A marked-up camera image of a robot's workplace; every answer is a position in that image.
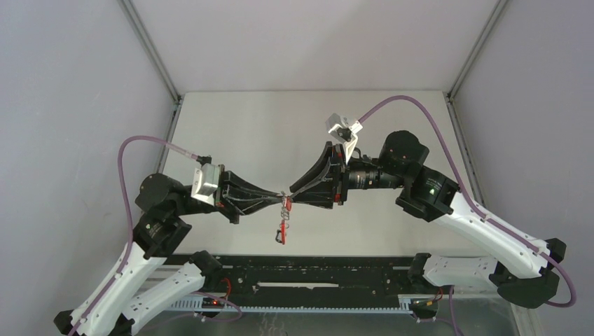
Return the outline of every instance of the metal frame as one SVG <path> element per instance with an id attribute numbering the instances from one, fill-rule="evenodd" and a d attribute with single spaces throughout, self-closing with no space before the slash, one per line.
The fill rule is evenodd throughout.
<path id="1" fill-rule="evenodd" d="M 181 105 L 184 102 L 184 98 L 181 98 L 179 102 L 176 104 L 175 109 L 173 110 L 173 115 L 171 117 L 169 126 L 167 127 L 167 134 L 165 135 L 165 140 L 168 142 L 172 142 L 173 134 L 175 131 L 175 127 L 177 126 L 177 120 L 179 119 L 179 113 L 181 112 Z M 157 159 L 155 172 L 163 173 L 163 169 L 165 168 L 165 161 L 167 160 L 167 156 L 169 155 L 169 149 L 165 146 L 161 148 L 161 153 L 159 154 L 159 158 Z"/>
<path id="2" fill-rule="evenodd" d="M 499 0 L 497 2 L 497 4 L 495 5 L 495 7 L 493 8 L 493 12 L 491 12 L 491 15 L 489 15 L 489 18 L 487 19 L 487 22 L 485 23 L 483 30 L 481 30 L 481 33 L 478 35 L 478 38 L 476 39 L 476 42 L 472 46 L 472 49 L 471 49 L 468 57 L 466 58 L 464 65 L 462 65 L 462 69 L 460 69 L 460 72 L 458 73 L 456 80 L 454 80 L 454 84 L 452 85 L 452 88 L 448 92 L 449 98 L 456 97 L 456 95 L 460 91 L 460 88 L 464 82 L 464 79 L 466 79 L 466 76 L 470 72 L 470 69 L 474 65 L 474 62 L 476 61 L 478 55 L 481 53 L 481 51 L 485 47 L 485 42 L 488 40 L 489 36 L 491 35 L 493 28 L 495 28 L 495 25 L 502 18 L 504 10 L 509 2 L 510 2 L 510 0 Z"/>
<path id="3" fill-rule="evenodd" d="M 540 336 L 544 335 L 538 313 L 534 309 L 526 309 L 511 305 L 513 317 L 516 319 L 518 333 L 520 336 Z"/>
<path id="4" fill-rule="evenodd" d="M 134 6 L 132 0 L 118 0 L 118 3 L 120 4 L 122 11 L 126 15 L 126 18 L 130 23 L 130 26 L 132 26 L 132 30 L 134 30 L 134 33 L 136 34 L 138 41 L 142 44 L 142 47 L 148 55 L 148 58 L 150 59 L 151 63 L 155 67 L 155 70 L 157 70 L 157 73 L 159 73 L 159 77 L 161 77 L 161 81 L 163 82 L 163 84 L 165 84 L 165 87 L 171 95 L 173 102 L 179 103 L 181 99 L 179 92 L 175 88 L 173 80 L 167 72 L 167 69 L 163 64 L 163 60 L 159 56 L 157 48 L 155 47 L 153 40 L 149 36 L 149 33 L 147 32 L 144 24 L 142 23 L 140 15 L 138 14 L 138 11 L 136 10 L 136 7 Z"/>
<path id="5" fill-rule="evenodd" d="M 470 182 L 470 188 L 474 199 L 486 207 L 485 197 L 481 191 L 480 184 L 478 182 L 478 176 L 476 175 L 476 170 L 474 169 L 472 154 L 470 149 L 468 148 L 467 141 L 464 135 L 464 130 L 460 125 L 460 119 L 458 118 L 458 114 L 456 112 L 456 108 L 454 106 L 454 101 L 450 98 L 445 96 L 445 104 L 448 106 L 448 112 L 450 114 L 450 119 L 452 120 L 452 126 L 454 127 L 454 134 L 456 136 L 456 140 L 458 142 L 458 146 L 460 147 L 460 151 L 462 152 L 462 161 L 464 161 L 464 167 L 468 172 L 468 180 Z"/>

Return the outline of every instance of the purple cable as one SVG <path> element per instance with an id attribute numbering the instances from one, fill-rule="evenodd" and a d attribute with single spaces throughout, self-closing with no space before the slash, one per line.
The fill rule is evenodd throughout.
<path id="1" fill-rule="evenodd" d="M 471 207 L 471 209 L 473 209 L 474 212 L 476 212 L 477 215 L 479 215 L 482 219 L 485 219 L 486 214 L 483 213 L 474 204 L 472 197 L 470 197 L 470 193 L 468 192 L 466 186 L 462 182 L 462 177 L 460 176 L 460 173 L 458 172 L 458 169 L 456 168 L 456 164 L 454 163 L 454 159 L 452 158 L 452 155 L 450 154 L 450 151 L 448 150 L 446 141 L 443 140 L 443 136 L 441 135 L 441 132 L 439 131 L 439 127 L 437 127 L 435 120 L 433 119 L 433 117 L 431 117 L 431 114 L 429 114 L 428 110 L 418 100 L 416 100 L 410 96 L 406 96 L 406 95 L 388 97 L 388 98 L 384 99 L 383 101 L 381 101 L 379 104 L 375 105 L 371 110 L 369 110 L 369 112 L 365 113 L 362 117 L 360 117 L 359 122 L 361 124 L 363 124 L 363 121 L 365 121 L 367 118 L 371 117 L 371 115 L 374 114 L 377 110 L 381 109 L 384 105 L 386 105 L 390 102 L 393 102 L 395 100 L 406 100 L 407 102 L 411 102 L 414 105 L 416 105 L 423 112 L 423 114 L 425 114 L 425 117 L 427 117 L 427 120 L 429 121 L 429 123 L 433 127 L 433 130 L 435 131 L 435 135 L 437 135 L 437 139 L 439 139 L 439 143 L 441 144 L 443 152 L 445 153 L 445 156 L 447 157 L 448 162 L 450 163 L 450 167 L 452 167 L 454 176 L 456 177 L 456 180 L 457 180 L 458 184 L 460 185 L 460 191 L 462 191 L 462 195 L 464 196 L 464 199 L 466 200 L 468 205 Z M 500 229 L 501 231 L 507 233 L 508 235 L 512 236 L 513 238 L 515 238 L 516 240 L 521 242 L 522 244 L 526 245 L 526 247 L 528 247 L 535 253 L 539 252 L 539 249 L 536 246 L 532 245 L 532 243 L 530 243 L 528 240 L 524 239 L 524 237 L 521 237 L 519 234 L 516 234 L 514 231 L 503 226 L 496 220 L 489 218 L 489 219 L 487 219 L 487 222 L 493 224 L 496 228 Z M 548 261 L 552 266 L 554 266 L 554 268 L 556 268 L 559 271 L 559 273 L 561 274 L 561 276 L 567 283 L 567 287 L 569 287 L 569 295 L 570 295 L 569 301 L 567 301 L 565 303 L 557 303 L 557 302 L 547 301 L 546 304 L 553 306 L 553 307 L 560 307 L 560 308 L 568 308 L 568 307 L 575 305 L 575 302 L 577 300 L 576 289 L 575 289 L 573 281 L 569 277 L 569 274 L 565 271 L 565 269 L 563 269 L 563 267 L 561 267 L 559 265 L 558 262 L 556 262 L 548 254 L 541 252 L 540 256 L 542 258 L 544 258 L 546 261 Z"/>
<path id="2" fill-rule="evenodd" d="M 243 316 L 243 311 L 235 303 L 233 303 L 233 302 L 231 302 L 231 301 L 229 301 L 227 299 L 223 299 L 222 297 L 217 297 L 217 296 L 214 296 L 214 295 L 210 295 L 208 293 L 202 293 L 202 292 L 194 292 L 194 293 L 195 294 L 198 294 L 198 295 L 205 296 L 207 298 L 211 298 L 213 300 L 217 300 L 217 301 L 222 302 L 222 303 L 226 303 L 227 305 L 230 305 L 231 307 L 235 308 L 235 310 L 237 310 L 237 316 L 235 316 L 233 318 L 214 318 L 214 317 L 206 317 L 206 316 L 200 315 L 198 313 L 180 314 L 180 315 L 173 316 L 172 318 L 168 318 L 167 320 L 165 320 L 163 322 L 159 322 L 159 323 L 157 323 L 155 325 L 151 325 L 149 327 L 145 327 L 145 328 L 143 328 L 143 330 L 152 330 L 152 329 L 160 328 L 160 327 L 164 326 L 165 324 L 167 324 L 167 323 L 169 323 L 171 321 L 175 321 L 177 319 L 182 319 L 182 318 L 185 318 L 185 317 L 194 317 L 196 315 L 197 316 L 200 316 L 202 319 L 207 319 L 207 320 L 213 321 L 213 322 L 233 322 L 233 321 L 239 320 Z"/>
<path id="3" fill-rule="evenodd" d="M 456 323 L 456 315 L 454 314 L 454 286 L 450 287 L 450 297 L 448 298 L 450 303 L 450 316 L 452 317 L 452 326 L 454 326 L 454 332 L 456 336 L 462 336 L 460 332 L 460 328 L 458 328 L 458 324 Z"/>
<path id="4" fill-rule="evenodd" d="M 161 144 L 161 145 L 167 147 L 168 149 L 172 149 L 182 155 L 187 156 L 188 158 L 191 158 L 192 160 L 198 159 L 198 155 L 193 154 L 192 152 L 185 150 L 183 148 L 180 148 L 178 146 L 175 146 L 173 143 L 169 143 L 163 139 L 155 138 L 154 136 L 137 135 L 137 136 L 131 136 L 130 138 L 124 140 L 124 142 L 120 146 L 120 151 L 118 152 L 118 174 L 120 176 L 120 187 L 122 188 L 122 196 L 124 197 L 124 207 L 126 209 L 128 239 L 127 239 L 127 244 L 126 244 L 126 250 L 124 252 L 124 258 L 122 258 L 122 262 L 120 262 L 120 265 L 118 266 L 118 269 L 116 270 L 116 273 L 122 272 L 122 269 L 126 266 L 126 263 L 128 262 L 128 259 L 130 258 L 130 253 L 132 252 L 132 231 L 134 230 L 134 223 L 132 222 L 132 210 L 130 209 L 130 201 L 128 200 L 128 193 L 126 191 L 126 183 L 124 182 L 124 167 L 122 164 L 122 159 L 124 156 L 124 149 L 126 148 L 126 146 L 130 142 L 136 141 L 136 140 L 145 140 L 145 141 L 156 142 L 157 144 Z M 81 314 L 81 318 L 74 324 L 74 326 L 68 333 L 68 336 L 74 335 L 74 333 L 76 332 L 78 327 L 81 326 L 81 320 L 86 319 L 87 315 L 93 310 L 93 308 L 95 308 L 95 306 L 97 306 L 99 301 L 105 296 L 105 293 L 107 293 L 107 291 L 110 289 L 111 285 L 113 285 L 115 280 L 116 280 L 115 277 L 112 277 L 111 279 L 109 279 L 109 281 L 101 289 L 99 294 L 97 294 L 95 299 L 93 301 L 91 301 L 91 303 L 89 304 L 89 307 L 87 307 L 87 309 L 85 309 L 85 311 Z"/>

